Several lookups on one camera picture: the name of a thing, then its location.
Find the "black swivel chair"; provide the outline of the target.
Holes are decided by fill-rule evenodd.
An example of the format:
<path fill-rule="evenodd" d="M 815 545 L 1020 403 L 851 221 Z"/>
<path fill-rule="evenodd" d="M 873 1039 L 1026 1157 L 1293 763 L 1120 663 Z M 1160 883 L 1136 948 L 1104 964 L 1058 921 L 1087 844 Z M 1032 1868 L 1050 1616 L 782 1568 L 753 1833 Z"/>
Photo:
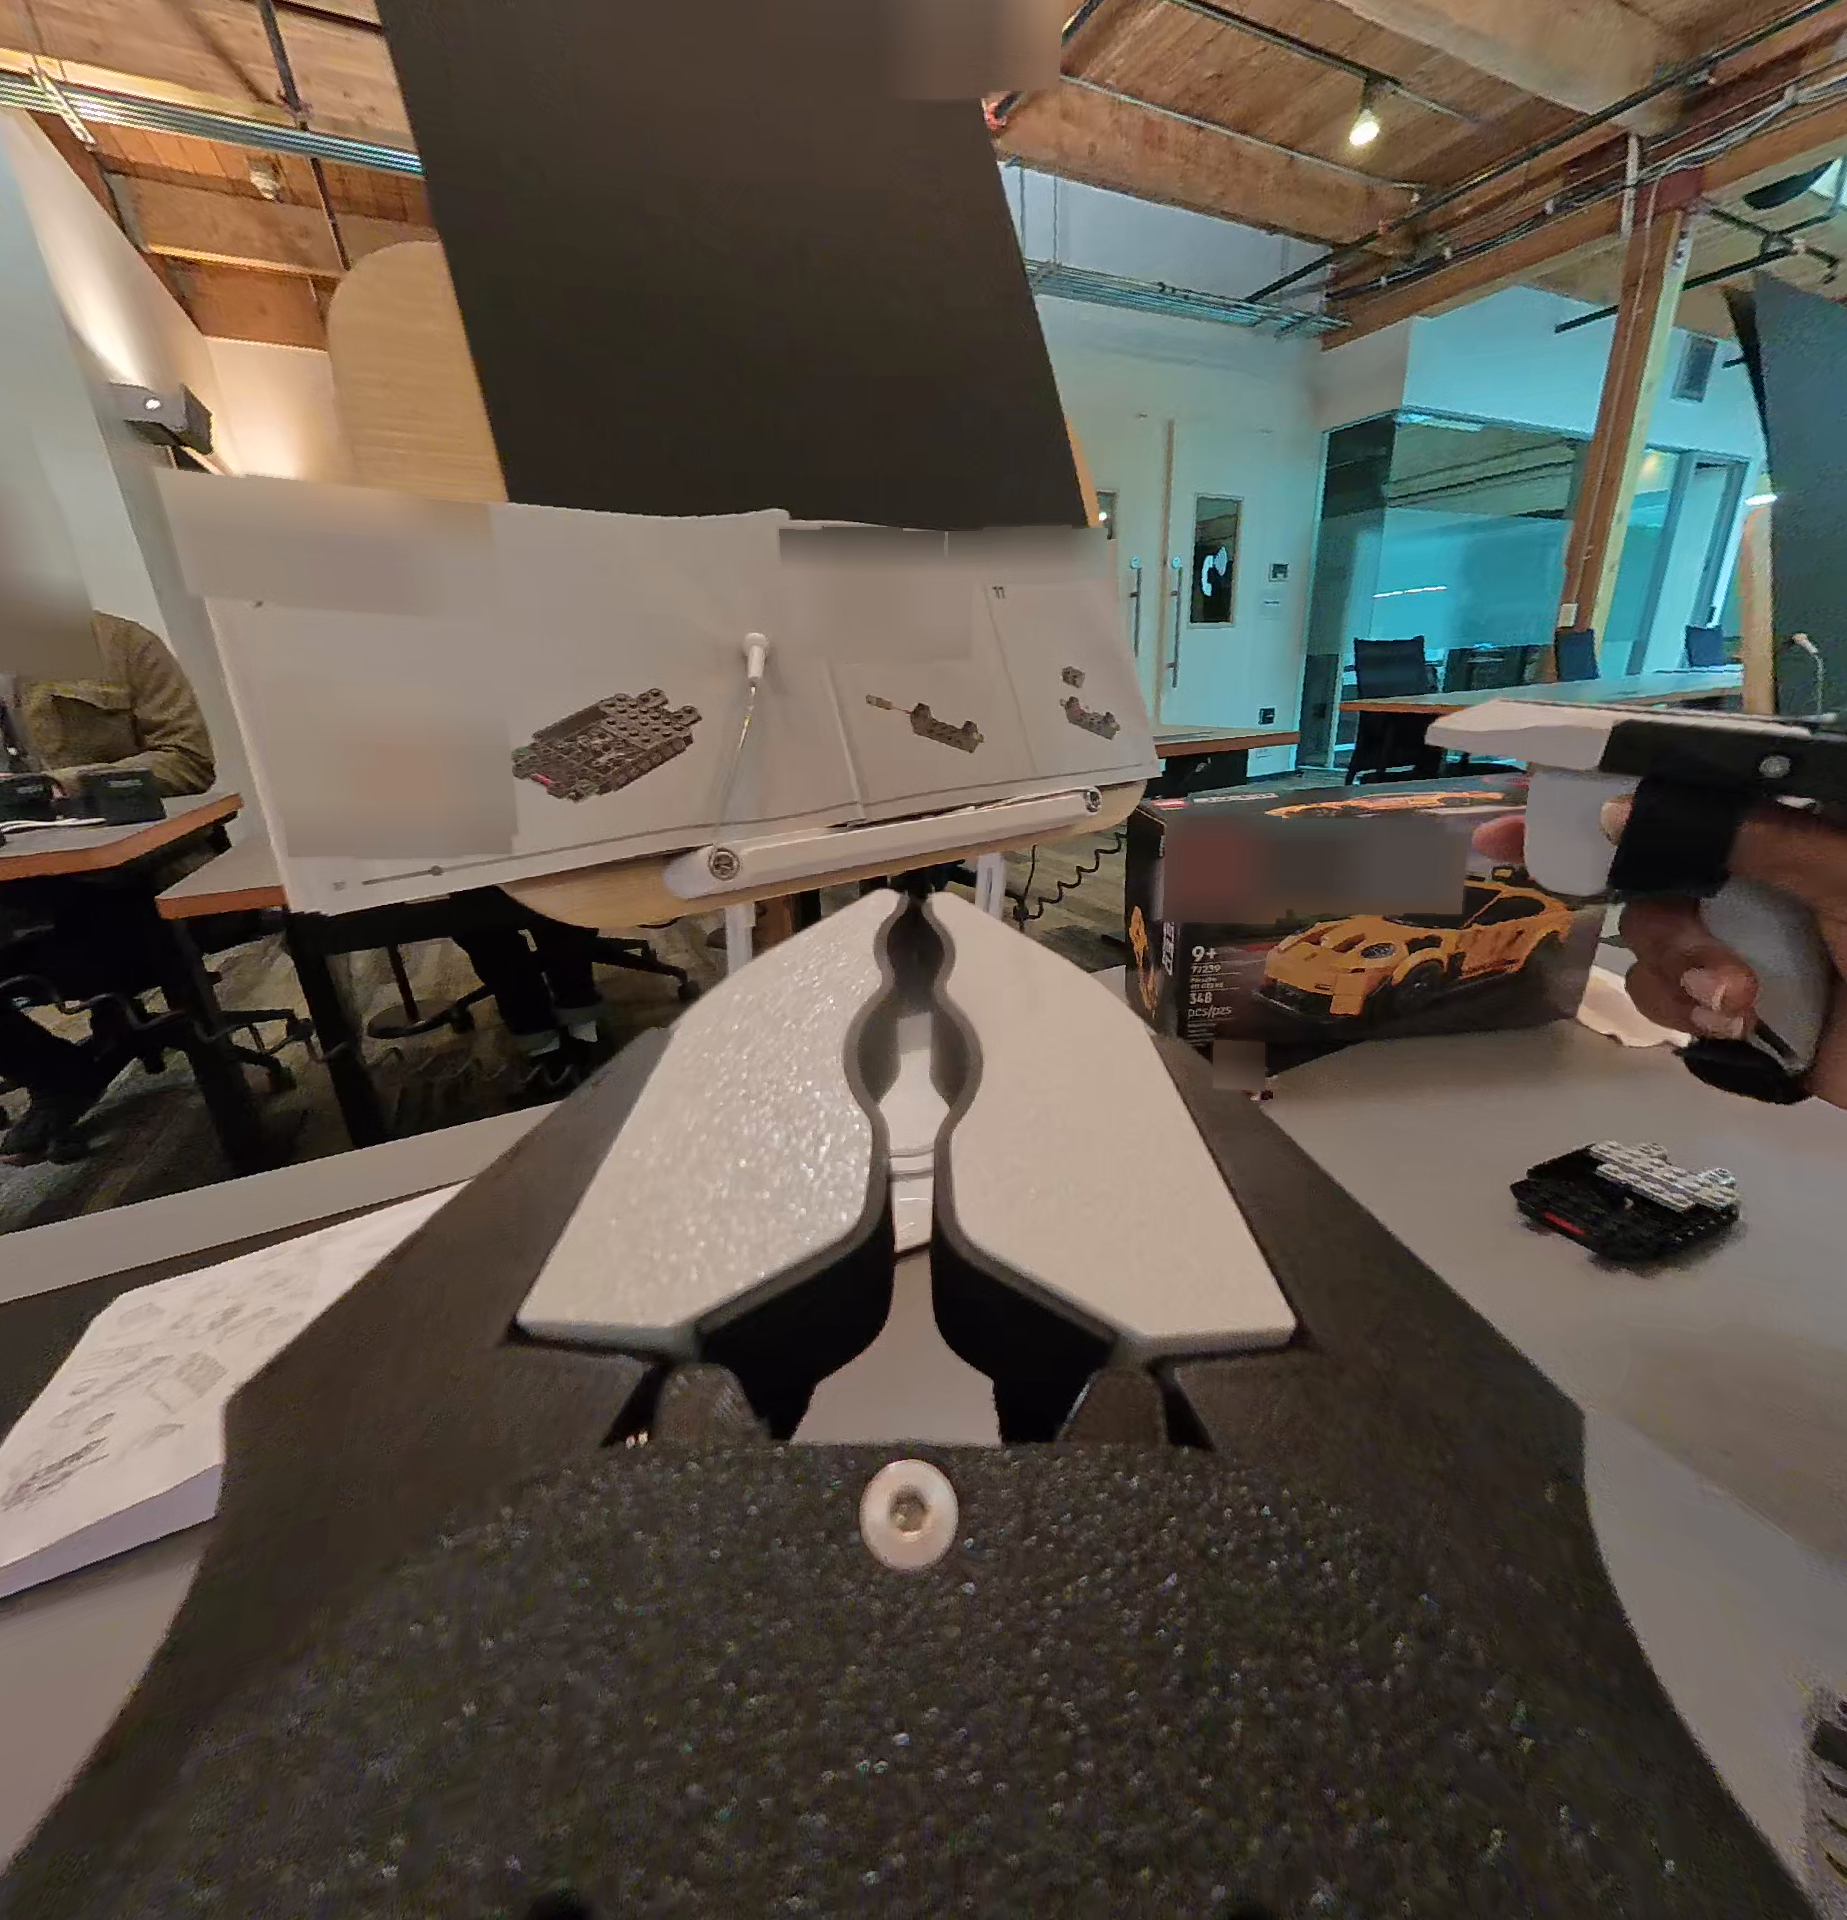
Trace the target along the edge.
<path fill-rule="evenodd" d="M 26 1096 L 23 1114 L 0 1125 L 0 1161 L 12 1165 L 87 1157 L 87 1119 L 127 1065 L 205 1037 L 183 1012 L 153 1020 L 134 998 L 99 993 L 83 1006 L 91 1036 L 71 1041 L 26 1012 L 36 990 L 55 998 L 42 973 L 0 968 L 0 1082 Z"/>

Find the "dark leaning board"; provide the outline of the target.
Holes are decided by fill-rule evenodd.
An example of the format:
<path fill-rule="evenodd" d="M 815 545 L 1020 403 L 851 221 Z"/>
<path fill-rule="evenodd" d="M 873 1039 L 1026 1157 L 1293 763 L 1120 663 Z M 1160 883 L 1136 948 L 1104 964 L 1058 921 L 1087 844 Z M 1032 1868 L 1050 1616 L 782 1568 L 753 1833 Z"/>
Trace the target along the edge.
<path fill-rule="evenodd" d="M 1775 710 L 1847 710 L 1847 307 L 1771 274 L 1726 302 L 1775 488 Z"/>

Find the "building instruction booklet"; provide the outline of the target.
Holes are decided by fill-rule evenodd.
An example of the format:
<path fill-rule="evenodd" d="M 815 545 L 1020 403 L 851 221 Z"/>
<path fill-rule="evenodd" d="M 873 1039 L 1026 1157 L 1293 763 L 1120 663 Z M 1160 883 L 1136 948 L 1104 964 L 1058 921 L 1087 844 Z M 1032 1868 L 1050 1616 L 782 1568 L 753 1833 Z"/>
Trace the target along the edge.
<path fill-rule="evenodd" d="M 957 653 L 979 598 L 1012 589 L 1114 615 L 1128 641 L 1090 532 L 625 517 L 187 472 L 158 490 L 297 915 L 503 889 L 583 844 L 640 855 L 713 820 L 735 691 L 767 657 L 797 700 L 827 663 Z"/>

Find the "orange-edged office table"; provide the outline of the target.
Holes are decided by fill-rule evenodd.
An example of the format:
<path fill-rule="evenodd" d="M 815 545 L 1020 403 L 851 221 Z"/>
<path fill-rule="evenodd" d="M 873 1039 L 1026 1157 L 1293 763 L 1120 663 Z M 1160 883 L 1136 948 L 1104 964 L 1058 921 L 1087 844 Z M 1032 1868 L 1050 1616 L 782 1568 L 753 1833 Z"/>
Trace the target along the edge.
<path fill-rule="evenodd" d="M 252 1063 L 234 1044 L 249 1013 L 223 1013 L 193 925 L 203 917 L 281 912 L 286 946 L 301 970 L 311 1032 L 334 1070 L 340 1114 L 354 1140 L 383 1140 L 374 1088 L 358 1058 L 358 1030 L 334 995 L 329 961 L 337 954 L 411 943 L 399 908 L 358 915 L 296 915 L 287 911 L 274 857 L 260 840 L 231 844 L 228 826 L 242 807 L 239 795 L 191 797 L 142 826 L 26 822 L 9 826 L 0 844 L 0 891 L 48 880 L 82 889 L 114 889 L 124 924 L 140 931 L 149 950 L 149 975 L 166 998 L 166 1013 L 149 1025 L 153 1052 L 188 1058 L 226 1161 L 237 1175 L 269 1171 L 279 1146 L 242 1071 Z"/>

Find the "person's right hand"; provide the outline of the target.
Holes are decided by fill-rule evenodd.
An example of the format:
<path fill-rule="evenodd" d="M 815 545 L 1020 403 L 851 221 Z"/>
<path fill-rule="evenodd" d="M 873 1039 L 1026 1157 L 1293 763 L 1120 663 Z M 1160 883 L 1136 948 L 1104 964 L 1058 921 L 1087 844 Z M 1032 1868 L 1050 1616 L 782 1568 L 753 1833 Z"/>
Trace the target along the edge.
<path fill-rule="evenodd" d="M 1808 1090 L 1847 1112 L 1847 826 L 1730 793 L 1675 807 L 1677 828 L 1695 828 L 1704 852 L 1724 855 L 1730 877 L 1784 895 L 1813 924 L 1829 993 Z M 1617 928 L 1630 950 L 1626 995 L 1643 1018 L 1709 1044 L 1745 1044 L 1765 1018 L 1756 964 L 1704 924 L 1699 900 L 1630 898 Z"/>

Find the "wooden partition panel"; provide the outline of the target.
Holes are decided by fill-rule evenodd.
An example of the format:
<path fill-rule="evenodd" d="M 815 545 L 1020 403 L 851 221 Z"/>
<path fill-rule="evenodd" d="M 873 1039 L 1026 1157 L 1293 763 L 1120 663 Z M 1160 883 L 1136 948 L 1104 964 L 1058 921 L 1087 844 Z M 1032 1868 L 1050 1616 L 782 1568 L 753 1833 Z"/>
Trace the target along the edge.
<path fill-rule="evenodd" d="M 362 487 L 508 500 L 447 258 L 400 243 L 361 260 L 327 313 L 334 405 Z"/>

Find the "black toy car chassis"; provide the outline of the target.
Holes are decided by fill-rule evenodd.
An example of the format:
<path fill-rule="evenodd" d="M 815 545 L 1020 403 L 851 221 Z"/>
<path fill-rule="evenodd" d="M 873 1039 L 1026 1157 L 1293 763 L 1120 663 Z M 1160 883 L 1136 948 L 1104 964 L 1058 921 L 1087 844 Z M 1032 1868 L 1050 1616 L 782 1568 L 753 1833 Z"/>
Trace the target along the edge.
<path fill-rule="evenodd" d="M 1681 1260 L 1743 1218 L 1732 1172 L 1685 1167 L 1655 1142 L 1590 1142 L 1534 1163 L 1509 1191 L 1527 1226 L 1630 1269 Z"/>

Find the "long background table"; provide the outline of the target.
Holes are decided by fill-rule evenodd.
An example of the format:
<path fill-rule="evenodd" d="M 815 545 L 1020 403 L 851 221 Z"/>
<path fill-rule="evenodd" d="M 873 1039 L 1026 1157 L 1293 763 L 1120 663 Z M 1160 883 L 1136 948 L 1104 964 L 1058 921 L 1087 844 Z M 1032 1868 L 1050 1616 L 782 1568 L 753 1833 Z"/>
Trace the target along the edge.
<path fill-rule="evenodd" d="M 1546 708 L 1692 708 L 1733 699 L 1743 693 L 1743 664 L 1718 669 L 1662 671 L 1655 675 L 1617 675 L 1587 682 L 1525 684 L 1485 691 L 1433 691 L 1353 699 L 1339 706 L 1347 713 L 1446 715 L 1499 700 Z"/>

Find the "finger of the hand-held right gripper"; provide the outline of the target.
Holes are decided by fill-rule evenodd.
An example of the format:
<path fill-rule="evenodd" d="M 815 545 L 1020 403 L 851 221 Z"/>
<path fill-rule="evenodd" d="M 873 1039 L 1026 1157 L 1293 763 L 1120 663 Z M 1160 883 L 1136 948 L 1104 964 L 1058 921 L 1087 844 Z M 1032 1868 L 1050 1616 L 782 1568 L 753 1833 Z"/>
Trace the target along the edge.
<path fill-rule="evenodd" d="M 1464 759 L 1494 757 L 1571 774 L 1603 769 L 1613 708 L 1571 702 L 1481 702 L 1452 708 L 1428 728 L 1424 745 Z"/>

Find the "white printed paper bag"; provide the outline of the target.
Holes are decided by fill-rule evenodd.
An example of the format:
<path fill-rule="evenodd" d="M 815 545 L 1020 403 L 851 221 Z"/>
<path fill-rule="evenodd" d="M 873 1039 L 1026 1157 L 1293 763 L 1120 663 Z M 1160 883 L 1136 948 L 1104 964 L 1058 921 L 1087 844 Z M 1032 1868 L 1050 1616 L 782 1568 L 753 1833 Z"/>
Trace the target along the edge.
<path fill-rule="evenodd" d="M 455 1194 L 142 1285 L 97 1314 L 0 1441 L 0 1600 L 212 1519 L 230 1400 Z"/>

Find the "row of black devices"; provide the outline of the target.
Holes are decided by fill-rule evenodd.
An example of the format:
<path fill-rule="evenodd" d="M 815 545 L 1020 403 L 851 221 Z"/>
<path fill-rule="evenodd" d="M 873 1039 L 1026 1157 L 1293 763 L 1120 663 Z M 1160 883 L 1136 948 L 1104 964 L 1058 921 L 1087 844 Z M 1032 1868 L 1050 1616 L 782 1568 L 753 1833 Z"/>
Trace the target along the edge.
<path fill-rule="evenodd" d="M 142 767 L 100 765 L 78 778 L 0 772 L 0 851 L 10 833 L 82 831 L 168 819 L 168 797 Z"/>

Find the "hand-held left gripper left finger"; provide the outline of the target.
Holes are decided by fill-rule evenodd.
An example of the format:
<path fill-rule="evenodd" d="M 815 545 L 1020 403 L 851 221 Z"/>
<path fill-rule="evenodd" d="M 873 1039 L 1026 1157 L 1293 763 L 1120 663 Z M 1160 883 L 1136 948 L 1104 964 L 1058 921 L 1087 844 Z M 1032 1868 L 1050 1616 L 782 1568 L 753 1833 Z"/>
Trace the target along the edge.
<path fill-rule="evenodd" d="M 722 1368 L 771 1435 L 794 1434 L 893 1294 L 881 1097 L 908 908 L 874 889 L 671 1025 L 522 1298 L 522 1335 Z"/>

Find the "wall lamp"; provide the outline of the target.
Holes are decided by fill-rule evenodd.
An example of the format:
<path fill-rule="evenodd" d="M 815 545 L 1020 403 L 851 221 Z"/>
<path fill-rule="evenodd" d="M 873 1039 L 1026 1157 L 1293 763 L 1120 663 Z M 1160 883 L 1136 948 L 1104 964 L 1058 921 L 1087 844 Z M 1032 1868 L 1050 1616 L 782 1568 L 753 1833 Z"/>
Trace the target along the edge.
<path fill-rule="evenodd" d="M 148 444 L 208 459 L 215 454 L 209 407 L 188 386 L 156 391 L 130 381 L 110 381 L 116 415 Z"/>

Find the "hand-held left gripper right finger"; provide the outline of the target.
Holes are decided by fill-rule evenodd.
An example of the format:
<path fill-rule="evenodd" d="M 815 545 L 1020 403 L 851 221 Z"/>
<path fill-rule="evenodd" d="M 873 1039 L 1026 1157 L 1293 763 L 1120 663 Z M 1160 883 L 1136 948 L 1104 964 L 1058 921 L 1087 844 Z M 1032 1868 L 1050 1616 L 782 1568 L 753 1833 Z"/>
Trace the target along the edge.
<path fill-rule="evenodd" d="M 954 895 L 938 956 L 932 1312 L 1003 1438 L 1054 1438 L 1112 1369 L 1275 1354 L 1297 1314 L 1151 1028 Z"/>

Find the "black office chair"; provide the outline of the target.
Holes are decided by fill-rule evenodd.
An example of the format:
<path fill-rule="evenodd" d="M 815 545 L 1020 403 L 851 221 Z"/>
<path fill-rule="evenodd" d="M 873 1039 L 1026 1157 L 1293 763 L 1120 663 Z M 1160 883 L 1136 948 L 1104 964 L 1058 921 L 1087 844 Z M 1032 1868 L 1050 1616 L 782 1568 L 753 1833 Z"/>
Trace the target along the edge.
<path fill-rule="evenodd" d="M 1433 780 L 1442 772 L 1442 751 L 1428 745 L 1433 715 L 1409 710 L 1378 710 L 1376 700 L 1412 699 L 1440 691 L 1422 636 L 1395 641 L 1357 639 L 1357 736 L 1347 782 Z"/>

